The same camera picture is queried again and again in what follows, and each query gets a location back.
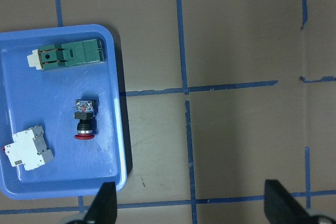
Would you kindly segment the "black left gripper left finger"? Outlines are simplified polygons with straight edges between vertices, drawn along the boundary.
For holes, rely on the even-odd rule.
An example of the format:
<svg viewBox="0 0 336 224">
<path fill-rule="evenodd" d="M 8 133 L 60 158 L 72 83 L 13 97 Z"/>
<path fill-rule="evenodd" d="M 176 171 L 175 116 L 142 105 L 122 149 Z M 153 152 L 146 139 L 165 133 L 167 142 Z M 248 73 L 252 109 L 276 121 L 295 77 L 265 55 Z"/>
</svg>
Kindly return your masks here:
<svg viewBox="0 0 336 224">
<path fill-rule="evenodd" d="M 115 223 L 117 194 L 115 182 L 103 183 L 83 218 L 84 223 Z"/>
</svg>

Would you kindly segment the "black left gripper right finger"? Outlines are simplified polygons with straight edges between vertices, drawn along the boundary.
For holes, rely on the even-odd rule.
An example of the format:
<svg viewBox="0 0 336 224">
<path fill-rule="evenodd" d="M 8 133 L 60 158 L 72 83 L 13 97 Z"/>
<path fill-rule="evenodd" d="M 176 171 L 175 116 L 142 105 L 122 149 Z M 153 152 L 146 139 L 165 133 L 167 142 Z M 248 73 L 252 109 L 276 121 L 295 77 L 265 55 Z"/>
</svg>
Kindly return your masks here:
<svg viewBox="0 0 336 224">
<path fill-rule="evenodd" d="M 271 224 L 306 223 L 310 219 L 307 211 L 275 179 L 265 180 L 264 213 Z"/>
</svg>

